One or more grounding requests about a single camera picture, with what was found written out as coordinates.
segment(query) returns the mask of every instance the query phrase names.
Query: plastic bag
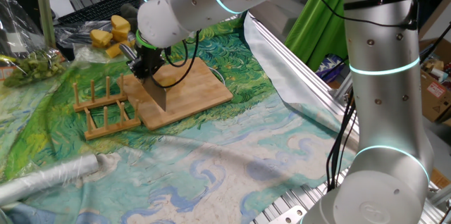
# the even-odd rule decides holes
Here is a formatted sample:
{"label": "plastic bag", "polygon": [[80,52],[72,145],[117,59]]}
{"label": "plastic bag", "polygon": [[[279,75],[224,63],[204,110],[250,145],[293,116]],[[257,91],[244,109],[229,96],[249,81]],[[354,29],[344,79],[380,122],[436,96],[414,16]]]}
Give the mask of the plastic bag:
{"label": "plastic bag", "polygon": [[[113,26],[111,25],[110,20],[57,25],[55,26],[55,38],[56,42],[63,48],[73,48],[75,61],[87,61],[91,63],[115,63],[127,61],[128,59],[123,54],[115,58],[110,58],[108,54],[106,54],[105,49],[92,46],[90,37],[91,31],[103,30],[111,32],[112,29]],[[128,40],[131,41],[134,39],[135,35],[132,32],[129,32]]]}
{"label": "plastic bag", "polygon": [[110,20],[91,21],[55,26],[56,42],[63,48],[72,49],[74,44],[91,44],[89,34],[93,30],[111,32],[113,27]]}
{"label": "plastic bag", "polygon": [[0,82],[17,87],[62,73],[61,53],[44,36],[16,0],[0,0]]}

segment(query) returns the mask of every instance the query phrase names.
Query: black keyboard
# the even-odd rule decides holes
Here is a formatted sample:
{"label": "black keyboard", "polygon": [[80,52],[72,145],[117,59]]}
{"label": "black keyboard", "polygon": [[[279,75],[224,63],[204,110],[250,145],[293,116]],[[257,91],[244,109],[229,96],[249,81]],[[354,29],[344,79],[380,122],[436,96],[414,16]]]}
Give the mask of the black keyboard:
{"label": "black keyboard", "polygon": [[104,0],[65,15],[59,18],[58,21],[66,24],[95,20],[110,20],[111,16],[120,15],[121,6],[127,3],[132,4],[135,8],[140,7],[140,0]]}

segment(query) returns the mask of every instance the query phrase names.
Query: green fabric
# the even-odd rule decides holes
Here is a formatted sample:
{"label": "green fabric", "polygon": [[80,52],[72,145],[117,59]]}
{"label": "green fabric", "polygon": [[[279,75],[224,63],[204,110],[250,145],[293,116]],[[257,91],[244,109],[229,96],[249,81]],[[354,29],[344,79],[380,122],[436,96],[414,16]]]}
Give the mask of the green fabric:
{"label": "green fabric", "polygon": [[[343,15],[343,0],[325,1]],[[347,58],[344,20],[334,16],[321,0],[308,0],[285,45],[317,71],[327,54]]]}

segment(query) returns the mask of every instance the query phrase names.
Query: sponge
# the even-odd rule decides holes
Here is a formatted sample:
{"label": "sponge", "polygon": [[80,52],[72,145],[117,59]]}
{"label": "sponge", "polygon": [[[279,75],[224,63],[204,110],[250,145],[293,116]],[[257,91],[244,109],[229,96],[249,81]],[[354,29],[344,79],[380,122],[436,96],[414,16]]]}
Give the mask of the sponge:
{"label": "sponge", "polygon": [[119,15],[111,16],[111,24],[117,30],[128,29],[127,32],[130,31],[130,23]]}
{"label": "sponge", "polygon": [[130,44],[128,41],[122,41],[122,42],[117,43],[117,44],[114,44],[113,46],[111,46],[110,48],[108,48],[108,49],[106,50],[106,53],[107,53],[111,58],[116,57],[117,55],[119,55],[119,54],[122,53],[121,49],[119,48],[119,45],[121,45],[121,44],[125,44],[125,45],[127,45],[128,47],[131,46],[131,44]]}
{"label": "sponge", "polygon": [[106,47],[113,38],[113,34],[103,30],[93,30],[89,35],[92,42],[98,44],[100,47]]}

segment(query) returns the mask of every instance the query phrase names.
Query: cardboard box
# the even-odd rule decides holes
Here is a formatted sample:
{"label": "cardboard box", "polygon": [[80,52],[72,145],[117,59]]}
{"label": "cardboard box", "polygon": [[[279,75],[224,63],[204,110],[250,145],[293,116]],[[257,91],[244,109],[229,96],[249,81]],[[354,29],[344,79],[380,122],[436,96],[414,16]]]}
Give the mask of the cardboard box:
{"label": "cardboard box", "polygon": [[[435,39],[420,42],[420,50],[434,42]],[[445,39],[434,53],[439,55],[445,65],[451,63],[451,43]],[[423,115],[427,119],[451,126],[451,92],[424,71],[421,71],[421,97]]]}

